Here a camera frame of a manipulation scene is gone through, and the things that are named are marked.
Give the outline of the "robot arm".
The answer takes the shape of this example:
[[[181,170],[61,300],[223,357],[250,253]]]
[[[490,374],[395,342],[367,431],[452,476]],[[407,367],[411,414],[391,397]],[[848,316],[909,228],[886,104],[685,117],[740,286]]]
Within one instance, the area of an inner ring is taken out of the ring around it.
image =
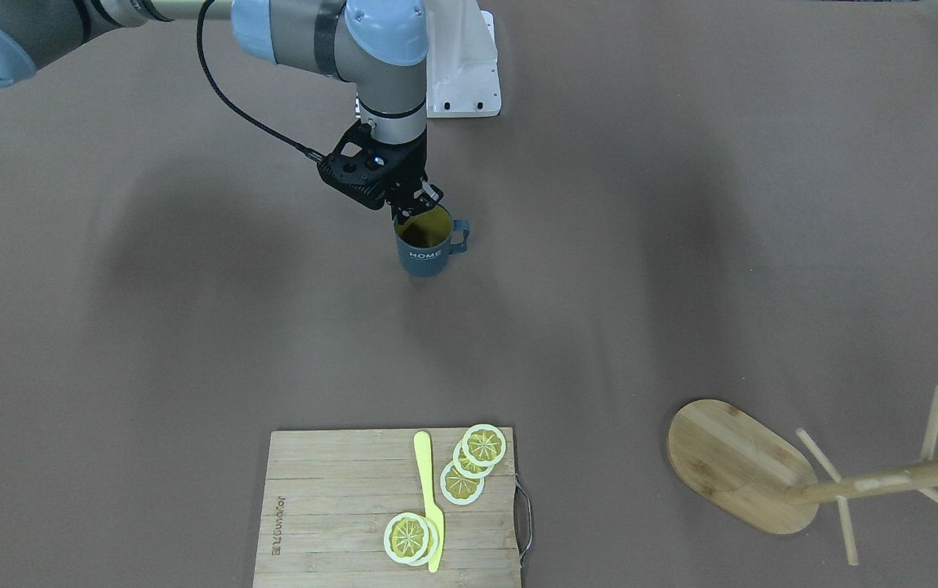
[[[328,152],[240,109],[207,63],[205,24],[229,22],[249,56],[352,83],[359,117]],[[442,190],[426,171],[426,60],[421,1],[0,1],[0,88],[23,82],[96,38],[148,23],[195,23],[200,68],[219,100],[316,165],[323,182],[398,223],[430,212]]]

